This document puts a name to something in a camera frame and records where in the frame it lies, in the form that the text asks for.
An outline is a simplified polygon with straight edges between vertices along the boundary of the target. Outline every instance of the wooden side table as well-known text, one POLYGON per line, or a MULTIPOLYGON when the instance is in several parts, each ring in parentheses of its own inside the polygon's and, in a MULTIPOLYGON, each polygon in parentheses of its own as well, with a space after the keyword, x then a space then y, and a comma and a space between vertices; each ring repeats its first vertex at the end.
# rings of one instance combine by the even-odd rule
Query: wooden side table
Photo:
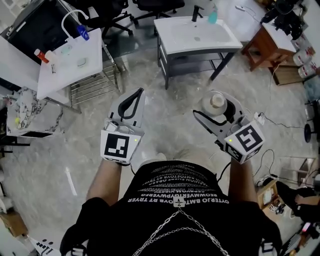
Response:
POLYGON ((243 48, 241 53, 250 61, 250 70, 258 67, 276 67, 296 52, 288 36, 281 29, 263 23, 253 39, 243 48), (255 47, 260 55, 253 56, 250 48, 255 47))

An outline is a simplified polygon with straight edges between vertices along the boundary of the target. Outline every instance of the soap bottle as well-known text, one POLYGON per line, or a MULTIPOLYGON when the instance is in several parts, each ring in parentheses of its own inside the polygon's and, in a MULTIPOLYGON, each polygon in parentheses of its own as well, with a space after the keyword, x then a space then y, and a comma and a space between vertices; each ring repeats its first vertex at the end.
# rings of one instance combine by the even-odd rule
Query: soap bottle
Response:
POLYGON ((209 21, 211 24, 216 24, 217 18, 218 18, 218 7, 214 4, 214 6, 213 6, 213 11, 212 11, 212 13, 209 15, 208 21, 209 21))

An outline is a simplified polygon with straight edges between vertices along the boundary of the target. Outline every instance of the paper cup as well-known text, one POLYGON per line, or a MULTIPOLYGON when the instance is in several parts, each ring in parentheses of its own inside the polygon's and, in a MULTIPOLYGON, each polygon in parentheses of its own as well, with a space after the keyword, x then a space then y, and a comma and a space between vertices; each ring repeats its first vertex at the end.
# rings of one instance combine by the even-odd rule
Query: paper cup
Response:
POLYGON ((0 213, 7 213, 13 207, 12 200, 7 196, 0 196, 0 213))
POLYGON ((5 180, 4 171, 0 169, 0 182, 3 182, 4 180, 5 180))

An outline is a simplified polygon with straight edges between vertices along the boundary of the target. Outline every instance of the person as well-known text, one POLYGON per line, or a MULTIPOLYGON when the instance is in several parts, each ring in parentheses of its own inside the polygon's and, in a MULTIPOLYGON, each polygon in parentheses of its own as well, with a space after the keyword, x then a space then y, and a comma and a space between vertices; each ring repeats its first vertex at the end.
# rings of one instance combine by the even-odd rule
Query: person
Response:
POLYGON ((122 166, 102 160, 61 255, 277 255, 280 231, 257 204, 250 162, 231 160, 226 196, 208 159, 192 146, 160 154, 120 200, 122 166))
MULTIPOLYGON (((264 176, 257 180, 257 187, 264 187, 273 178, 264 176)), ((276 190, 283 202, 292 209, 295 216, 304 222, 320 222, 320 196, 311 187, 292 189, 281 181, 276 182, 276 190)))

